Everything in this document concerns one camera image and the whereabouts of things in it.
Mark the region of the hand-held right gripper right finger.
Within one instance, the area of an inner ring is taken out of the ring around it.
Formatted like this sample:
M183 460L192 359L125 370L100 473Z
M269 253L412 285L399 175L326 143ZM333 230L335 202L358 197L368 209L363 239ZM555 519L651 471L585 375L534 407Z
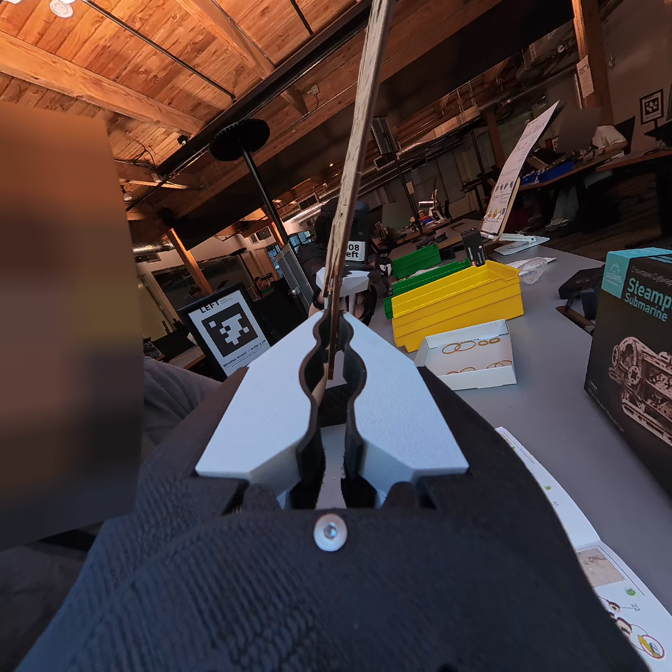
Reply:
M351 396L341 492L347 508L375 508L397 483L462 475L468 462L419 368L393 345L342 314L339 345Z

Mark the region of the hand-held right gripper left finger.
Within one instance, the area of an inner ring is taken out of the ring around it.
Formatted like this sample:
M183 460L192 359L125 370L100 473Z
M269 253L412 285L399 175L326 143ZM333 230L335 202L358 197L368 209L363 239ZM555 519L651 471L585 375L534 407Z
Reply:
M312 315L252 362L196 472L269 488L281 506L314 508L325 458L315 380L323 377L319 332Z

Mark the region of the wooden model parts sheet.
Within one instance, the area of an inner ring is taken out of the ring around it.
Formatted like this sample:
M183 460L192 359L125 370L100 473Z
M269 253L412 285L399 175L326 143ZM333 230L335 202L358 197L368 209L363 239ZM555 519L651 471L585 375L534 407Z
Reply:
M333 378L338 342L340 291L345 257L380 86L384 51L389 37L395 4L395 1L374 1L372 3L359 66L353 124L343 165L339 202L332 222L324 269L324 311L329 313L331 318L329 359L325 366L325 372L329 380Z

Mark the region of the black model kit box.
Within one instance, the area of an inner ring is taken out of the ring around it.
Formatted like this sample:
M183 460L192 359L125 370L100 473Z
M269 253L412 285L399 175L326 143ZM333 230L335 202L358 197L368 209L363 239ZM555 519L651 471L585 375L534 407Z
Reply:
M670 496L670 249L609 252L584 390Z

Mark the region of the long green plastic bin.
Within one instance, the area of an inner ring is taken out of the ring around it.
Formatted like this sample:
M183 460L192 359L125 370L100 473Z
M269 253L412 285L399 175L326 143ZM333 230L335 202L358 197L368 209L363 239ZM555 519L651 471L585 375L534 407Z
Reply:
M438 265L433 268L418 271L412 276L404 280L396 281L392 284L391 295L384 298L384 312L386 318L391 320L393 318L392 298L416 290L425 285L441 280L449 275L455 274L459 271L471 267L472 263L469 259L463 261L453 261L449 264Z

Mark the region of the black textured pad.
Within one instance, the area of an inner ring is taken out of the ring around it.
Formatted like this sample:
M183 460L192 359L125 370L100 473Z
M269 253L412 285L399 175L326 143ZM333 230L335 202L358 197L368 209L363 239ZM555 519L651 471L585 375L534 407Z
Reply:
M343 425L347 421L348 403L351 397L347 384L340 384L324 390L318 409L320 427Z

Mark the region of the person's grey shirt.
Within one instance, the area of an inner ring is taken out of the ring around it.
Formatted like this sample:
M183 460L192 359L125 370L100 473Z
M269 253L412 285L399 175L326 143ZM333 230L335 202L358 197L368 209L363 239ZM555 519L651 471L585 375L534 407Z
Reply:
M144 357L144 405L140 460L144 462L221 383L180 367Z

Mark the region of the yellow plastic bin stack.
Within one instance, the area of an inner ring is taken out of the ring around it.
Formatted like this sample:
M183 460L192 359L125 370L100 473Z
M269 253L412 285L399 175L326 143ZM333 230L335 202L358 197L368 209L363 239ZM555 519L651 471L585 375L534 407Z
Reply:
M519 270L487 261L393 297L391 307L394 343L412 353L430 335L522 316Z

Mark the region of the small black box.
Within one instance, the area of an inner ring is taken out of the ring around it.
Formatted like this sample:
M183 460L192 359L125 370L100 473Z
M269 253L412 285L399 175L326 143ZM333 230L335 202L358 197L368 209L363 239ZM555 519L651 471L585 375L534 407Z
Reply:
M461 240L466 253L466 257L470 263L475 267L482 267L485 265L487 255L484 250L484 239L481 231L478 229L470 229L461 232Z

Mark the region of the black round-base pole stand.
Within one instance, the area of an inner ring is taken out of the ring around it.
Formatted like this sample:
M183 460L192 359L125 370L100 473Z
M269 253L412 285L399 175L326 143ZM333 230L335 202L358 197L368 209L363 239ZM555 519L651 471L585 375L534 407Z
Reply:
M246 118L229 124L218 132L209 144L210 154L220 162L233 162L243 158L256 187L261 194L264 205L271 216L275 232L286 246L290 240L279 217L272 199L267 193L264 182L257 169L252 154L261 149L270 137L267 122L258 118Z

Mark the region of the instruction sheet on board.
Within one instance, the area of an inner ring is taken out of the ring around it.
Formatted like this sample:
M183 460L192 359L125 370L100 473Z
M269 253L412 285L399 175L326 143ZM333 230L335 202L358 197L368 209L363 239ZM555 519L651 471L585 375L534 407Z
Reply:
M525 127L492 190L480 227L481 236L484 240L497 240L503 233L511 206L517 195L522 167L539 138L546 131L548 125L561 113L563 107L564 105L559 101L555 102Z

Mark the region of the blue plastic bin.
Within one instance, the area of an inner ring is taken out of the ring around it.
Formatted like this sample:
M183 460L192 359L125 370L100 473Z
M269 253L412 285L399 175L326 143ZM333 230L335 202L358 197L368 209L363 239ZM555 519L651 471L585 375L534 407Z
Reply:
M569 172L572 172L575 168L574 161L564 161L558 164L550 164L545 169L539 169L534 172L528 173L520 179L520 186L533 186L539 183L545 183L551 180L555 180Z

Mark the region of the printed instruction booklet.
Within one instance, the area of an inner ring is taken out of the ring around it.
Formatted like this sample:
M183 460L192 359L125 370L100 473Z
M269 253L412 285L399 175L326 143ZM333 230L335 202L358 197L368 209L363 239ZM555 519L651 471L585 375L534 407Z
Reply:
M583 511L504 427L496 431L533 475L554 508L588 582L611 620L650 671L671 670L671 615L643 581L602 541Z

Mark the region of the black power adapter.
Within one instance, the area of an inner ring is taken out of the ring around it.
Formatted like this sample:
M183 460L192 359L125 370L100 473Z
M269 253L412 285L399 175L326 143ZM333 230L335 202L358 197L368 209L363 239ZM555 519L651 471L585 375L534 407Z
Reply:
M583 317L594 322L599 305L604 265L580 270L559 287L559 298L565 302L565 311L572 310L576 301L581 303Z

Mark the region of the black white marker tag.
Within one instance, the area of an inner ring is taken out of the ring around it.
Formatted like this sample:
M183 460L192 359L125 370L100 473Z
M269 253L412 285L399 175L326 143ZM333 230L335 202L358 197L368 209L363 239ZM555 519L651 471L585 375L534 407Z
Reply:
M646 125L657 122L665 116L665 97L662 89L653 91L640 98L640 124Z

